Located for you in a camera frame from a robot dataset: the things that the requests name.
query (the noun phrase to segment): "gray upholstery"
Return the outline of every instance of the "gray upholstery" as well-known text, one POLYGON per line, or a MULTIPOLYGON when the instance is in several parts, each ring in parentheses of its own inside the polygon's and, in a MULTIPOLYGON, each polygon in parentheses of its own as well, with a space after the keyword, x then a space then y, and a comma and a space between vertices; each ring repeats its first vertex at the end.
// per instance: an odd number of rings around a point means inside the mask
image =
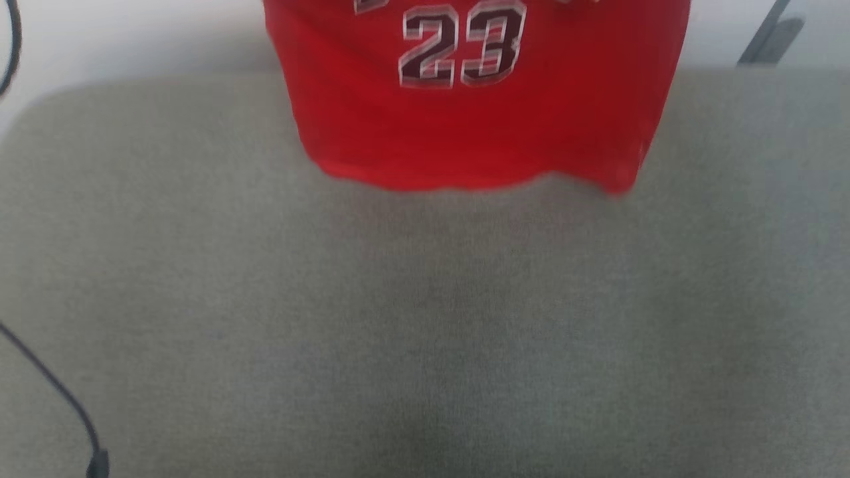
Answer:
MULTIPOLYGON (((682 72, 622 198, 329 179, 274 75, 58 94, 0 150, 0 318, 115 477, 847 476, 847 92, 682 72)), ((0 476, 88 453, 0 342, 0 476)))

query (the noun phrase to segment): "red shirt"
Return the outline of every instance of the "red shirt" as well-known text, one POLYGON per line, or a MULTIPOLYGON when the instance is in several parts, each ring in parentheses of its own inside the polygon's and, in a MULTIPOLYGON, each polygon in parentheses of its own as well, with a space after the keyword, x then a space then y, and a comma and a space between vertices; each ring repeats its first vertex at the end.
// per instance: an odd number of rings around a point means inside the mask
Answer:
POLYGON ((304 148, 390 189, 635 181, 689 0, 265 0, 304 148))

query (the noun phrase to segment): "number 23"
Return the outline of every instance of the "number 23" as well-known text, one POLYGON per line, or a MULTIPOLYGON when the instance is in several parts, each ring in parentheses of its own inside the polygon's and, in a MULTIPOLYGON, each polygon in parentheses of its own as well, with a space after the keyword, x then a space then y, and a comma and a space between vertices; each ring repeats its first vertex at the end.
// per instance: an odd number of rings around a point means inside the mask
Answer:
MULTIPOLYGON (((488 0, 473 7, 467 16, 467 41, 482 42, 481 58, 462 62, 461 82, 487 86, 504 80, 519 57, 525 27, 525 4, 519 0, 488 0)), ((415 7, 405 12, 405 40, 423 40, 399 59, 399 81, 405 88, 452 88, 455 84, 457 11, 450 5, 415 7)))

